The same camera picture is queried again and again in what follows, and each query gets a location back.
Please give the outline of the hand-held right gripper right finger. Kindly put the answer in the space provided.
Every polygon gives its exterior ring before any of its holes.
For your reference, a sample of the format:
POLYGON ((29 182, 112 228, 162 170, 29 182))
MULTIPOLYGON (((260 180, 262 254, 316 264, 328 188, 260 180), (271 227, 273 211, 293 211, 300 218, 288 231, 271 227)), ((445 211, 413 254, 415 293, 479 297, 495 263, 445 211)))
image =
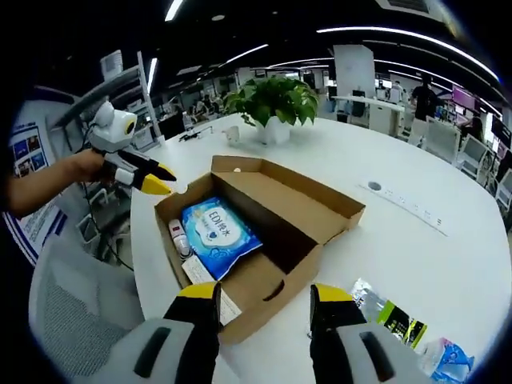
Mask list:
POLYGON ((335 286, 310 286, 310 334, 317 383, 431 382, 416 353, 368 322, 353 297, 335 286))

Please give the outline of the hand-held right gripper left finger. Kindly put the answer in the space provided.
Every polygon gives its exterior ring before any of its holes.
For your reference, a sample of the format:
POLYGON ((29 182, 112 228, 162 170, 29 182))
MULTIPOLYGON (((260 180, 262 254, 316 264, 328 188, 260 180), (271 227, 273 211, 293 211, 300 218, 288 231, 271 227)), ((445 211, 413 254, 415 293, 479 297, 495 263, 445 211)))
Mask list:
POLYGON ((116 343, 91 383, 212 383, 219 353, 221 284, 182 289, 163 318, 116 343))

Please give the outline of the person's left hand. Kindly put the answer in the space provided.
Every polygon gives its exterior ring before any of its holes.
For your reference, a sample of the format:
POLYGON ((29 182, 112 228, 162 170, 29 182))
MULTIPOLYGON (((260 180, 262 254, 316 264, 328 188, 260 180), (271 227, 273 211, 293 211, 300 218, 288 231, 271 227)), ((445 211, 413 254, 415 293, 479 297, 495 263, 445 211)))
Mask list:
POLYGON ((74 182, 96 182, 100 179, 104 157, 93 150, 83 150, 69 156, 66 162, 74 182))

